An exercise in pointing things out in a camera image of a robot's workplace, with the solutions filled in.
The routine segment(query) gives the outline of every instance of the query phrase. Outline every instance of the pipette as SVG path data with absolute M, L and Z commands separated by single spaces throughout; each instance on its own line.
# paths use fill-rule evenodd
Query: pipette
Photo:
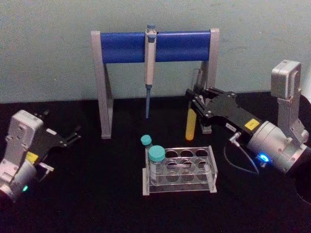
M 146 83 L 146 119 L 149 117 L 150 91 L 154 79 L 156 60 L 156 31 L 154 24 L 148 24 L 145 32 L 145 83 Z

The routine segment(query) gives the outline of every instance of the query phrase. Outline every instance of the teal cap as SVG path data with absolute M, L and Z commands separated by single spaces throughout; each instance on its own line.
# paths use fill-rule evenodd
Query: teal cap
M 160 162 L 165 158 L 165 150 L 161 146 L 152 146 L 149 151 L 149 159 L 154 162 Z
M 140 138 L 140 141 L 144 146 L 147 146 L 151 143 L 151 137 L 148 134 L 145 134 Z

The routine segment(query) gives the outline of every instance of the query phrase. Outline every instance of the black table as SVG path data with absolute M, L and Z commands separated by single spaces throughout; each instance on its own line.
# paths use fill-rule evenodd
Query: black table
M 194 140 L 187 142 L 184 97 L 151 101 L 150 119 L 145 120 L 144 99 L 115 100 L 111 140 L 101 140 L 95 100 L 2 104 L 1 154 L 10 117 L 20 109 L 50 109 L 47 127 L 66 136 L 81 125 L 82 138 L 68 150 L 50 153 L 46 163 L 55 171 L 31 185 L 10 210 L 0 212 L 0 232 L 311 232 L 311 206 L 296 194 L 294 180 L 269 165 L 259 169 L 259 177 L 231 167 L 223 156 L 230 133 L 220 127 L 203 135 L 197 124 Z M 239 94 L 237 102 L 277 124 L 277 102 L 270 93 Z M 309 132 L 310 111 L 301 98 L 300 119 Z M 140 137 L 145 133 L 165 148 L 212 145 L 218 192 L 143 197 Z M 233 162 L 249 167 L 234 148 L 227 153 Z

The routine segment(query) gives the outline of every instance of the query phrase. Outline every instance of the black cable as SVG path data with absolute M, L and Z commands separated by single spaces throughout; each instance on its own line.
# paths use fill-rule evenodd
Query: black cable
M 235 168 L 237 168 L 237 169 L 239 169 L 239 170 L 246 171 L 246 172 L 248 172 L 248 173 L 254 174 L 254 175 L 259 175 L 258 168 L 257 168 L 257 166 L 255 165 L 254 161 L 251 159 L 251 157 L 249 157 L 249 155 L 246 153 L 246 151 L 243 150 L 243 148 L 241 148 L 241 146 L 238 147 L 238 148 L 243 152 L 243 154 L 244 154 L 244 155 L 248 158 L 248 160 L 252 163 L 252 165 L 253 165 L 254 169 L 256 170 L 256 172 L 251 171 L 251 170 L 248 170 L 248 169 L 245 169 L 245 168 L 240 167 L 240 166 L 236 166 L 235 164 L 233 164 L 232 162 L 230 162 L 229 159 L 227 158 L 227 154 L 226 154 L 226 152 L 225 152 L 227 145 L 228 145 L 228 142 L 225 144 L 225 147 L 224 147 L 224 156 L 225 156 L 226 161 L 227 161 L 231 166 L 233 166 L 233 167 L 235 167 Z

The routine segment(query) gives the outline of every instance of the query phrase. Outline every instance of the blue cap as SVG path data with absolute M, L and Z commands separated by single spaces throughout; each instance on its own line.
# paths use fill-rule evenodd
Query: blue cap
M 143 137 L 140 138 L 140 141 L 144 146 L 147 146 L 151 143 L 151 137 L 145 134 Z
M 161 146 L 152 146 L 149 151 L 149 159 L 154 162 L 160 162 L 165 158 L 165 150 Z
M 155 24 L 150 23 L 150 24 L 147 25 L 147 28 L 148 28 L 148 29 L 155 29 L 156 26 L 155 26 Z

